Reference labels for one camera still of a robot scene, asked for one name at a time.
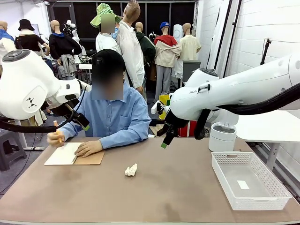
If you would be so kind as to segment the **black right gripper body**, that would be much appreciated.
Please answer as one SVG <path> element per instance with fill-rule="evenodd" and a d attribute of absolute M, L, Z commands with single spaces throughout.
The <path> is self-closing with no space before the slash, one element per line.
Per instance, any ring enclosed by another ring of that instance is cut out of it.
<path fill-rule="evenodd" d="M 165 123 L 169 126 L 173 126 L 176 129 L 185 127 L 188 124 L 188 122 L 188 120 L 176 117 L 171 111 L 171 109 L 167 112 L 165 117 Z"/>

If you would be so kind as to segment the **yellow pencil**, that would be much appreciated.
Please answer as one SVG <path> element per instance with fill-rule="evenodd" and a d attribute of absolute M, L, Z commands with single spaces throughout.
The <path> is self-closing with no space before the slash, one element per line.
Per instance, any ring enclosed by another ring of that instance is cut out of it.
<path fill-rule="evenodd" d="M 53 125 L 54 125 L 55 127 L 57 127 L 57 126 L 58 126 L 58 122 L 57 122 L 56 120 L 54 120 L 54 121 L 53 121 Z M 57 133 L 57 135 L 60 136 L 60 131 L 59 131 L 58 129 L 56 130 L 56 133 Z M 61 138 L 61 137 L 59 137 L 59 143 L 62 143 L 62 138 Z"/>

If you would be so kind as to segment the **brown spiral notebook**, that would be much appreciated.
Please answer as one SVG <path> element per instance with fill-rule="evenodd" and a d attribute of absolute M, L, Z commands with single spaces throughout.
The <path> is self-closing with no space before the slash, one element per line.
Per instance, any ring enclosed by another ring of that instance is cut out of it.
<path fill-rule="evenodd" d="M 105 152 L 100 151 L 87 157 L 78 157 L 75 151 L 81 142 L 68 142 L 64 146 L 57 148 L 46 160 L 44 165 L 99 165 L 102 162 Z"/>

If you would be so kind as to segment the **person's left forearm blue sleeve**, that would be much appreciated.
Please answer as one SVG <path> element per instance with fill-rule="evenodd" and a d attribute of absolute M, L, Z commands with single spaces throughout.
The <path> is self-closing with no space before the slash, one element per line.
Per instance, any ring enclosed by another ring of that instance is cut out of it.
<path fill-rule="evenodd" d="M 107 137 L 100 138 L 103 149 L 120 147 L 141 142 L 148 138 L 148 131 L 121 130 Z"/>

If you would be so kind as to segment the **person's right forearm blue sleeve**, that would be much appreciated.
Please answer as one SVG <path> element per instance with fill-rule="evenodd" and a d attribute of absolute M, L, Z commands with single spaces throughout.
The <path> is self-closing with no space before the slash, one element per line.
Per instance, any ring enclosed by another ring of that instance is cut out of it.
<path fill-rule="evenodd" d="M 78 134 L 83 131 L 83 128 L 74 122 L 68 122 L 64 126 L 60 127 L 58 131 L 64 136 L 65 141 L 68 138 L 78 136 Z"/>

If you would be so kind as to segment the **black stand with wood board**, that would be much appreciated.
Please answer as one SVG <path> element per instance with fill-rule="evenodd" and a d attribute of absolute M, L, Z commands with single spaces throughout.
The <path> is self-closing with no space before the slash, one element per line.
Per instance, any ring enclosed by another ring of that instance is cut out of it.
<path fill-rule="evenodd" d="M 166 133 L 160 132 L 163 129 L 165 123 L 161 119 L 152 119 L 149 125 L 150 133 L 155 137 L 165 137 Z"/>

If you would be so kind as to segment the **yellow recycling bin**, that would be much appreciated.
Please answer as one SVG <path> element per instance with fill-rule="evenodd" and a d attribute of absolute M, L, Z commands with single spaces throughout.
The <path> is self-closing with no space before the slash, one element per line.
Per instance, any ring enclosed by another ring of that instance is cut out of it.
<path fill-rule="evenodd" d="M 168 99 L 170 99 L 169 94 L 167 94 L 167 95 L 160 95 L 160 96 L 159 96 L 159 101 L 160 101 L 161 105 L 164 105 L 164 106 L 166 106 L 166 107 L 168 107 L 168 106 L 166 105 L 166 101 L 167 101 Z M 159 118 L 162 119 L 162 120 L 164 120 L 165 117 L 166 117 L 167 111 L 168 111 L 168 109 L 166 109 L 166 110 L 164 109 L 163 112 L 162 112 L 162 114 L 159 115 Z"/>

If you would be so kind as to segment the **seated person in blue shirt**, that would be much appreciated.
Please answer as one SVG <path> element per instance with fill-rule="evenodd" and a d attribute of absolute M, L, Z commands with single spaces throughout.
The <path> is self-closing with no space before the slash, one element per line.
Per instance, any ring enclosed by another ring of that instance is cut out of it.
<path fill-rule="evenodd" d="M 78 113 L 82 113 L 90 122 L 85 132 L 87 137 L 107 137 L 121 130 L 133 129 L 145 131 L 149 129 L 151 119 L 148 106 L 142 95 L 127 83 L 123 83 L 123 99 L 93 100 L 92 92 L 86 92 L 76 105 Z"/>

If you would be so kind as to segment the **crumpled white paper ball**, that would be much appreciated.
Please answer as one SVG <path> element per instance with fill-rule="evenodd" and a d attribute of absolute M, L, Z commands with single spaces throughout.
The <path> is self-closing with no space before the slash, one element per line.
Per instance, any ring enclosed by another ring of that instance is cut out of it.
<path fill-rule="evenodd" d="M 125 176 L 135 176 L 135 173 L 137 171 L 138 165 L 137 163 L 135 163 L 132 166 L 127 167 L 127 169 L 125 170 Z"/>

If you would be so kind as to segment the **white desk with metal legs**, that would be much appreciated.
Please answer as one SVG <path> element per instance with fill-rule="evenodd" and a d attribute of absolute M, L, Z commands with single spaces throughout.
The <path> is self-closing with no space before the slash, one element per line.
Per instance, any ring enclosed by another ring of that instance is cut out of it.
<path fill-rule="evenodd" d="M 35 146 L 34 143 L 32 143 L 32 144 L 33 144 L 32 147 L 29 147 L 29 146 L 27 145 L 27 142 L 26 142 L 26 138 L 25 138 L 24 133 L 19 133 L 19 137 L 20 137 L 20 142 L 21 142 L 22 147 L 23 147 L 24 150 L 28 150 L 28 151 L 29 151 L 29 150 L 35 150 L 35 151 L 44 151 L 44 150 L 45 150 L 45 147 L 42 147 L 42 146 Z"/>

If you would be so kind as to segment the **mannequin in black sweater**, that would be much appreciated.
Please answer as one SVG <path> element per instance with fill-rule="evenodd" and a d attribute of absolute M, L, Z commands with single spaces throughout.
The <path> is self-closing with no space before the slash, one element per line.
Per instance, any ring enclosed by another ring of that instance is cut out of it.
<path fill-rule="evenodd" d="M 56 63 L 59 77 L 62 80 L 73 80 L 77 72 L 74 56 L 81 54 L 82 49 L 69 35 L 60 31 L 57 20 L 52 20 L 50 26 L 53 31 L 49 36 L 50 55 Z"/>

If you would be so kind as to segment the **white mannequin figure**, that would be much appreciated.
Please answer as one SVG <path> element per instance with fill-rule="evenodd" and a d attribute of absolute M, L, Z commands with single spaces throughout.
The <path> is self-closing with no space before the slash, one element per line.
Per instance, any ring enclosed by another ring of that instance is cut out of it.
<path fill-rule="evenodd" d="M 85 48 L 81 45 L 80 38 L 78 37 L 77 27 L 71 20 L 67 20 L 63 23 L 63 33 L 69 35 L 81 48 L 82 53 L 79 54 L 79 57 L 87 56 Z"/>

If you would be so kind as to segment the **mannequin in dark green hoodie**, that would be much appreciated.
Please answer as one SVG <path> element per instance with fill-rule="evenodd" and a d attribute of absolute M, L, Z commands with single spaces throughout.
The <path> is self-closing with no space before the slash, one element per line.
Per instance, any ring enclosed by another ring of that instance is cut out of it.
<path fill-rule="evenodd" d="M 136 22 L 136 37 L 139 41 L 143 58 L 144 58 L 144 68 L 147 72 L 154 61 L 156 55 L 155 45 L 151 42 L 151 40 L 143 33 L 143 24 L 141 22 Z"/>

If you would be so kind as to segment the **tall mannequin in white shirt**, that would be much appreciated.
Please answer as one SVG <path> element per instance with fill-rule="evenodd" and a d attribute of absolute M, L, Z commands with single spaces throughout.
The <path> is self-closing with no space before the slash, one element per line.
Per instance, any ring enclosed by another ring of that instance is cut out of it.
<path fill-rule="evenodd" d="M 117 44 L 126 66 L 126 82 L 145 96 L 143 81 L 145 76 L 143 52 L 132 28 L 140 15 L 140 6 L 136 0 L 130 0 L 123 12 L 123 19 L 119 23 Z"/>

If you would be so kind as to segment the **white hanging sheet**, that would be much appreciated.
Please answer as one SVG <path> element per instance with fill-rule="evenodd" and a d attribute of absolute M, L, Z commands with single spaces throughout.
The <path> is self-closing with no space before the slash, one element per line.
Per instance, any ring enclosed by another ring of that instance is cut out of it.
<path fill-rule="evenodd" d="M 212 42 L 210 45 L 209 57 L 207 62 L 207 69 L 214 69 L 215 61 L 218 54 L 218 48 L 220 45 L 220 40 L 222 36 L 222 31 L 225 22 L 225 16 L 228 7 L 228 0 L 221 0 L 219 6 L 217 8 L 217 20 L 215 22 L 215 26 L 213 27 L 213 36 Z"/>

